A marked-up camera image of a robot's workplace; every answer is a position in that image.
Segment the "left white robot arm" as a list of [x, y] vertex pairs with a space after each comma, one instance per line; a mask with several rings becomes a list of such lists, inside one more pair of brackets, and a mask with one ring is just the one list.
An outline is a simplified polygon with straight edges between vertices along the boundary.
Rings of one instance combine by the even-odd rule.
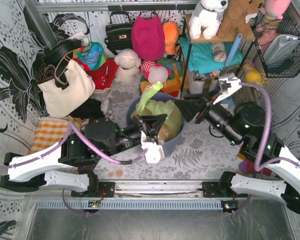
[[131, 165], [142, 159], [158, 163], [165, 158], [159, 131], [167, 118], [160, 115], [135, 115], [132, 124], [119, 128], [108, 118], [87, 124], [83, 130], [69, 123], [66, 135], [52, 146], [29, 154], [8, 152], [4, 158], [7, 174], [0, 187], [17, 193], [38, 191], [43, 187], [71, 190], [75, 195], [99, 194], [98, 176], [82, 170], [100, 159], [116, 165]]

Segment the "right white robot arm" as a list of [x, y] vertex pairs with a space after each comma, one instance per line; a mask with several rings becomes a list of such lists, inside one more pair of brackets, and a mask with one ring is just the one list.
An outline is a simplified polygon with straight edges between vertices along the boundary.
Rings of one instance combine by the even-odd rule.
[[[239, 111], [231, 114], [209, 94], [175, 100], [175, 105], [186, 122], [195, 124], [207, 121], [231, 145], [240, 146], [240, 154], [252, 163], [257, 161], [262, 141], [266, 113], [254, 102], [245, 103]], [[245, 197], [254, 195], [283, 203], [291, 211], [300, 214], [300, 161], [293, 156], [274, 133], [268, 134], [259, 166], [280, 177], [265, 180], [243, 176], [231, 171], [222, 173], [217, 183], [203, 182], [205, 197]]]

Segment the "green plastic trash bag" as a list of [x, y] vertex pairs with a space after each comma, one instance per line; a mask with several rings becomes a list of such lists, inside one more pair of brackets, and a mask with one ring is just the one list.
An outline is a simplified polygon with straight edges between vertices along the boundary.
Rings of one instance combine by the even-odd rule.
[[174, 99], [166, 93], [162, 95], [160, 90], [163, 84], [158, 81], [150, 84], [142, 92], [136, 105], [127, 114], [127, 119], [131, 120], [134, 115], [139, 116], [159, 116], [166, 114], [165, 121], [158, 132], [158, 139], [164, 142], [173, 140], [182, 129], [182, 115], [174, 103]]

